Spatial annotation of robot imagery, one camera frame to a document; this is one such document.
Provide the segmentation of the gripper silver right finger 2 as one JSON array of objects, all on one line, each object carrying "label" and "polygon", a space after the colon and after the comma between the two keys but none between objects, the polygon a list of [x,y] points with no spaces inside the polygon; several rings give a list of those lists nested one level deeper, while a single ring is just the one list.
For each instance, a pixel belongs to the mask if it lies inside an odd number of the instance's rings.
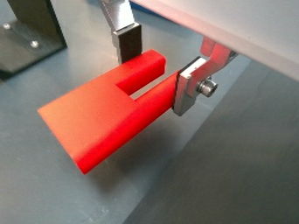
[{"label": "gripper silver right finger 2", "polygon": [[224,45],[204,37],[200,53],[206,57],[197,57],[177,73],[172,111],[181,116],[196,102],[197,95],[210,97],[217,84],[210,76],[225,67],[239,55]]}]

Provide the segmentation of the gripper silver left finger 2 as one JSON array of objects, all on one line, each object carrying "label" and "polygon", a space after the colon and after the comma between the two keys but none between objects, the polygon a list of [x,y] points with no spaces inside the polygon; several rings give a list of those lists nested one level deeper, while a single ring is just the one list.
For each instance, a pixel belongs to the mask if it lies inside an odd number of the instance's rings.
[{"label": "gripper silver left finger 2", "polygon": [[128,0],[97,1],[110,29],[117,61],[122,64],[141,54],[141,25],[134,21]]}]

